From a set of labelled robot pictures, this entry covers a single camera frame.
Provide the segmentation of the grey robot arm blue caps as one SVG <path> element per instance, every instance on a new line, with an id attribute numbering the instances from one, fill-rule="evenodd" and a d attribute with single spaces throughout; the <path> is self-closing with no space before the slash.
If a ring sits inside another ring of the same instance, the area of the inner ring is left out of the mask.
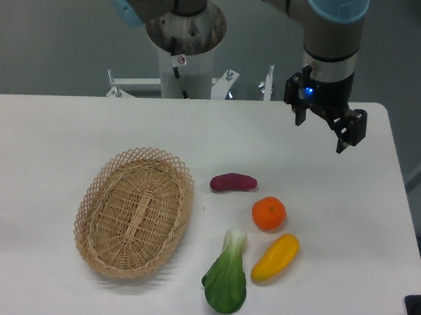
<path id="1" fill-rule="evenodd" d="M 337 150 L 358 145 L 367 114 L 349 107 L 364 16 L 369 0 L 261 0 L 304 29 L 302 69 L 286 80 L 284 101 L 295 123 L 312 111 L 337 136 Z M 207 60 L 225 37 L 227 24 L 210 0 L 111 0 L 128 25 L 144 25 L 159 49 L 161 95 L 198 99 L 212 95 Z"/>

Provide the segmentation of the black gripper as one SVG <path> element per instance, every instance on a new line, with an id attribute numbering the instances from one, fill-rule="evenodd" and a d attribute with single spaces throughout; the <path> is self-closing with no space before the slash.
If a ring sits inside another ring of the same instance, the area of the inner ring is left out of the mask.
<path id="1" fill-rule="evenodd" d="M 284 88 L 284 102 L 291 106 L 297 126 L 305 121 L 308 109 L 323 119 L 331 119 L 329 127 L 337 136 L 337 153 L 358 145 L 366 136 L 367 112 L 348 107 L 353 80 L 354 73 L 341 81 L 318 81 L 313 68 L 307 65 L 302 73 L 290 76 Z"/>

